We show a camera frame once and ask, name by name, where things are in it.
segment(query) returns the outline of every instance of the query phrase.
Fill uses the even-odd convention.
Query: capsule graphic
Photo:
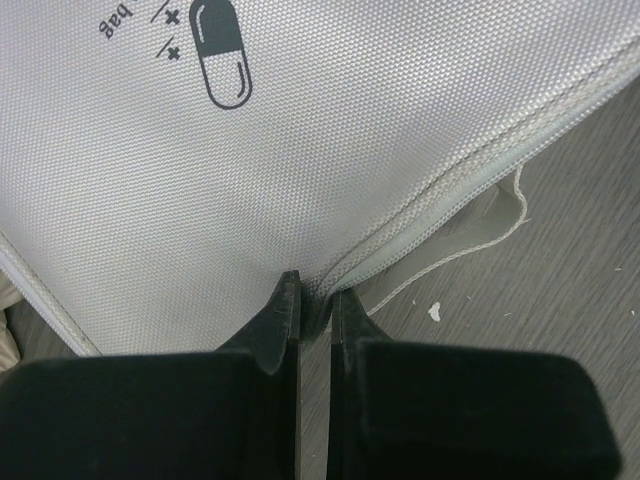
[[[189,22],[211,101],[225,110],[251,96],[251,75],[236,11],[229,0],[195,0]]]

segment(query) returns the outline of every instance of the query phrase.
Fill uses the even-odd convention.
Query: fabric bag
[[[8,1],[0,39],[0,268],[79,354],[194,351],[285,270],[309,338],[508,235],[522,164],[637,76],[640,2]]]

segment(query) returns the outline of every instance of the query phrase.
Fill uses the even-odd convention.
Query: white speck
[[[433,318],[434,321],[440,321],[440,302],[434,303],[429,309],[429,315]]]

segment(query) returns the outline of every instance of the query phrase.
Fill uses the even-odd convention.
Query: gray floor
[[[625,480],[640,478],[639,134],[640,81],[529,164],[531,220],[518,232],[423,277],[375,316],[398,339],[577,359],[608,408]],[[439,323],[427,315],[436,301]],[[9,325],[27,359],[71,354],[28,305],[11,310]],[[304,348],[305,479],[324,478],[328,354],[326,335]]]

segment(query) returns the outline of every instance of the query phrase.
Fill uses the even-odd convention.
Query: black object
[[[612,479],[596,389],[554,356],[394,342],[333,299],[328,480]],[[299,478],[300,282],[213,353],[49,360],[0,388],[0,478]]]
[[[0,388],[0,478],[298,477],[300,281],[214,353],[48,360]]]
[[[595,386],[556,355],[393,342],[333,300],[329,480],[612,479]]]

